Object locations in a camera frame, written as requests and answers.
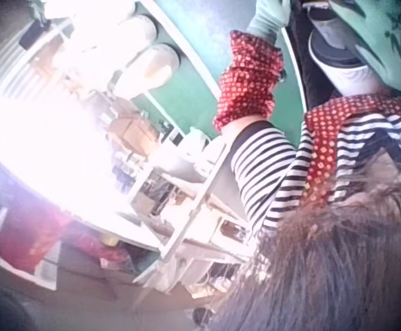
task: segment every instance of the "corrugated metal wall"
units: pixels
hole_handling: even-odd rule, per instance
[[[69,98],[70,92],[56,82],[48,82],[30,66],[30,51],[19,40],[31,22],[0,43],[0,91],[5,97],[34,101]]]

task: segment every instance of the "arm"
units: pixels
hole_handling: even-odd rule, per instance
[[[249,34],[231,33],[233,62],[220,81],[223,94],[215,119],[228,142],[246,126],[272,115],[272,90],[283,68],[281,53],[273,46],[290,14],[290,0],[257,0]]]
[[[231,167],[257,231],[296,154],[283,132],[267,121],[283,59],[266,40],[242,32],[231,33],[231,50],[232,64],[220,80],[215,126],[233,144]]]

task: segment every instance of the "black and white striped sleeve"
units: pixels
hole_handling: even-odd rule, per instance
[[[231,167],[246,215],[253,231],[257,232],[272,208],[275,195],[291,169],[297,151],[283,132],[268,121],[259,121],[240,133],[231,153]]]

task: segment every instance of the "striped shirt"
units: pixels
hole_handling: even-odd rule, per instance
[[[257,37],[231,34],[233,62],[221,79],[215,125],[272,114],[272,89],[282,71],[279,50]],[[361,190],[343,177],[360,172],[384,149],[401,163],[401,98],[378,95],[332,99],[305,114],[295,148],[268,121],[245,128],[231,148],[232,171],[253,231],[276,228],[304,201],[343,201]],[[325,183],[335,177],[328,190]]]

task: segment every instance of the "brown hair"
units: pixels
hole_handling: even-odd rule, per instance
[[[401,183],[303,208],[260,240],[212,330],[401,330]]]

